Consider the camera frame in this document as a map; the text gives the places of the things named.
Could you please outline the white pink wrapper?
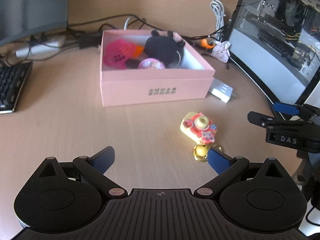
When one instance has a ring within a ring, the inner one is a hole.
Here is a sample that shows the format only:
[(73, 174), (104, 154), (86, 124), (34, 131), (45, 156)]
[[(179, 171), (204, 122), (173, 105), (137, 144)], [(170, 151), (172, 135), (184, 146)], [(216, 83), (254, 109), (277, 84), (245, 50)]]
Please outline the white pink wrapper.
[(214, 48), (212, 49), (211, 56), (222, 63), (227, 63), (230, 57), (229, 48), (231, 43), (229, 41), (216, 41)]

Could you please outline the pink cardboard box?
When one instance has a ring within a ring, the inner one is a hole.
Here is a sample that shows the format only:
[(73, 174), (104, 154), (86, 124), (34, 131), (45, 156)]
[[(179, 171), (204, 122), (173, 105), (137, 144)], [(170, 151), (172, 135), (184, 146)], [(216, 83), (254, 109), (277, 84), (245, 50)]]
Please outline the pink cardboard box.
[(184, 46), (180, 68), (116, 69), (100, 62), (100, 92), (104, 107), (202, 99), (215, 69), (191, 45)]

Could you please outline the pink yellow cake toy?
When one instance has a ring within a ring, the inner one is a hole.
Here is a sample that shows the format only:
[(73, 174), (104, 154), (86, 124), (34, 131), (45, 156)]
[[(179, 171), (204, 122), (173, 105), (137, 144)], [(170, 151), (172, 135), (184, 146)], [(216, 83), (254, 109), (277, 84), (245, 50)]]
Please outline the pink yellow cake toy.
[(165, 69), (165, 65), (158, 59), (147, 58), (140, 62), (138, 69)]

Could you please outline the black keyboard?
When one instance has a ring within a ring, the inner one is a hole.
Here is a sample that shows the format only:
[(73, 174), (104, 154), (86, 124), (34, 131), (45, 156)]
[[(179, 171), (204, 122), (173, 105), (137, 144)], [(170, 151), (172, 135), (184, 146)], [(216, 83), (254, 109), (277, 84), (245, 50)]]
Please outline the black keyboard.
[(32, 62), (14, 66), (1, 66), (0, 106), (1, 114), (15, 111), (24, 83), (33, 67)]

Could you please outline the gold bell keychain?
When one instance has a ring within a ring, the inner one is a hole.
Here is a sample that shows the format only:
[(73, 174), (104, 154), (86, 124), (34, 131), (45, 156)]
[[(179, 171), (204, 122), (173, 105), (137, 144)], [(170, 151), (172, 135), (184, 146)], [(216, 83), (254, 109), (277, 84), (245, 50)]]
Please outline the gold bell keychain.
[(223, 148), (217, 144), (199, 144), (193, 149), (193, 156), (196, 161), (206, 162), (208, 151), (213, 148), (223, 152)]

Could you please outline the black plush toy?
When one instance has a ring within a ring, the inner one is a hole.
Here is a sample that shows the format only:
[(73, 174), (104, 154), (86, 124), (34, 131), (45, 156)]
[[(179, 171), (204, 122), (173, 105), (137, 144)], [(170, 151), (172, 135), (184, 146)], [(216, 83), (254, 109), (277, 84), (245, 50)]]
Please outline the black plush toy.
[(166, 67), (179, 66), (184, 58), (185, 41), (174, 39), (172, 31), (168, 31), (166, 36), (160, 35), (156, 30), (151, 32), (144, 46), (144, 53), (162, 62)]

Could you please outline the pink plastic strainer scoop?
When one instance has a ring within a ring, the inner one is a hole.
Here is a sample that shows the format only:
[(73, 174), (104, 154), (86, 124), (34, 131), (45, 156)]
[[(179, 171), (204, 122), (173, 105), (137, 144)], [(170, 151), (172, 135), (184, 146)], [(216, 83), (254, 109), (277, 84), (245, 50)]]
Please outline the pink plastic strainer scoop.
[(103, 63), (116, 69), (125, 69), (125, 62), (132, 57), (136, 46), (124, 39), (116, 40), (104, 48)]

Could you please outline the white desk power strip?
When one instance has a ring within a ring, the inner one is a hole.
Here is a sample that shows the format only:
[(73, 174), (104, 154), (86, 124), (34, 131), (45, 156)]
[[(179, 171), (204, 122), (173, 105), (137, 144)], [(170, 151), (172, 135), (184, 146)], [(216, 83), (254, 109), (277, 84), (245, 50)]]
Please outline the white desk power strip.
[(47, 41), (27, 42), (25, 45), (15, 49), (15, 56), (17, 58), (25, 58), (43, 53), (58, 52), (65, 44), (65, 40), (65, 36), (54, 36)]

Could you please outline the hello kitty toy camera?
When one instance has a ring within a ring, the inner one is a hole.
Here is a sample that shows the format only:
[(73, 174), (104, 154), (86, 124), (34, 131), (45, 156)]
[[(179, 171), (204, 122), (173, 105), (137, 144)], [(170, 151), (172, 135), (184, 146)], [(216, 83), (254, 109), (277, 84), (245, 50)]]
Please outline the hello kitty toy camera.
[(198, 145), (215, 141), (217, 126), (203, 113), (189, 112), (180, 124), (180, 130)]

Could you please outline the white glass computer case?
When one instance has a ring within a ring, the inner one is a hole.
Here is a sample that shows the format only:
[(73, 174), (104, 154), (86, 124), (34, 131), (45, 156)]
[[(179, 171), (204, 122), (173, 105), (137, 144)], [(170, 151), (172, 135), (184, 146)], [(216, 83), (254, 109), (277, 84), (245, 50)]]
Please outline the white glass computer case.
[(238, 0), (225, 38), (268, 100), (319, 106), (319, 0)]

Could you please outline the black cylinder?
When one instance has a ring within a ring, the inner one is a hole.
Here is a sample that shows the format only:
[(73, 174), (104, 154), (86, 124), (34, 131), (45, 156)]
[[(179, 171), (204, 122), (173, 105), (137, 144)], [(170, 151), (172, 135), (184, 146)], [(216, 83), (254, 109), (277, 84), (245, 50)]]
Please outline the black cylinder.
[(127, 69), (137, 69), (140, 64), (140, 60), (128, 59), (125, 61), (125, 66)]

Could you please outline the black computer monitor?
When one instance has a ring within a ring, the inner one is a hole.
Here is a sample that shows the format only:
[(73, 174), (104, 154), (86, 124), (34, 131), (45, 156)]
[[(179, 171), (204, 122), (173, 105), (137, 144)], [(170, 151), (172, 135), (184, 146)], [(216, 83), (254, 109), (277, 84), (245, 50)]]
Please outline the black computer monitor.
[(68, 0), (1, 0), (1, 46), (68, 23)]

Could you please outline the white grey adapter block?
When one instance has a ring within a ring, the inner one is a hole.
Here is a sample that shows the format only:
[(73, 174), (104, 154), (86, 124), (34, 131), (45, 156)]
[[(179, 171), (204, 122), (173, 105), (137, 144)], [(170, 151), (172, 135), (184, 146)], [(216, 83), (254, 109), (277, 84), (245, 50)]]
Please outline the white grey adapter block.
[(228, 103), (233, 96), (233, 87), (218, 80), (217, 78), (213, 78), (208, 92), (219, 98), (222, 102)]

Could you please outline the orange plastic toy piece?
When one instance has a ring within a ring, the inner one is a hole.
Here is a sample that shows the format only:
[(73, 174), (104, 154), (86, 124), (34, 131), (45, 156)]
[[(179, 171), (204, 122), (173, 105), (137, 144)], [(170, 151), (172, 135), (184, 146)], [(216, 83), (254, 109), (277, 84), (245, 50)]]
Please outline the orange plastic toy piece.
[(201, 45), (201, 47), (208, 49), (208, 50), (213, 49), (216, 46), (215, 43), (209, 44), (206, 38), (201, 40), (200, 45)]

